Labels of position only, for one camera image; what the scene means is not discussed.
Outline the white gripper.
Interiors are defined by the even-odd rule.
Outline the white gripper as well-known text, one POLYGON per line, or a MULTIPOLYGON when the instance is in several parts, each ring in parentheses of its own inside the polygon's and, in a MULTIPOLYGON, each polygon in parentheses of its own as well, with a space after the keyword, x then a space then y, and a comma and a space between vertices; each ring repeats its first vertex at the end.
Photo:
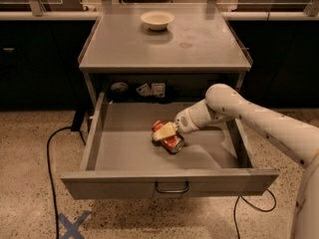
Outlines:
POLYGON ((199 105, 193 105, 179 112, 174 122, 163 122, 158 120, 152 127, 152 137, 154 141, 160 141, 176 134, 191 133, 202 128, 201 113, 202 108, 199 105))

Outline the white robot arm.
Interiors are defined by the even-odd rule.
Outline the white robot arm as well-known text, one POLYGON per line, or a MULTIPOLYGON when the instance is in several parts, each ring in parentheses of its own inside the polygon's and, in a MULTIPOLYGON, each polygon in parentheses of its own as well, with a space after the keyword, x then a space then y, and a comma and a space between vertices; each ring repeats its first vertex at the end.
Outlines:
POLYGON ((215 84, 205 98, 153 126, 153 140, 192 133, 210 124, 237 119, 304 168, 297 194, 291 239, 319 239, 319 128, 256 105, 225 84, 215 84))

